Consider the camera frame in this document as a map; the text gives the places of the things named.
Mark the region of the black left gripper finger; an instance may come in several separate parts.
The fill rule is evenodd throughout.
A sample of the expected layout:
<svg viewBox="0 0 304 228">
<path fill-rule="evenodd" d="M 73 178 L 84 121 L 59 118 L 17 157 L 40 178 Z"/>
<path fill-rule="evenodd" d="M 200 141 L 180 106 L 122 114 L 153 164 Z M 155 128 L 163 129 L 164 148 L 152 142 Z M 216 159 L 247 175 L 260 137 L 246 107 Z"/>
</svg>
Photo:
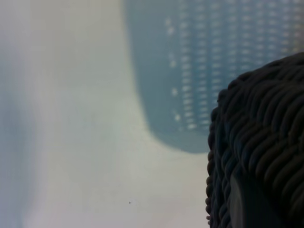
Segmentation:
<svg viewBox="0 0 304 228">
<path fill-rule="evenodd" d="M 259 187 L 248 177 L 233 174 L 230 178 L 229 212 L 234 228 L 262 228 L 263 199 Z"/>
</svg>

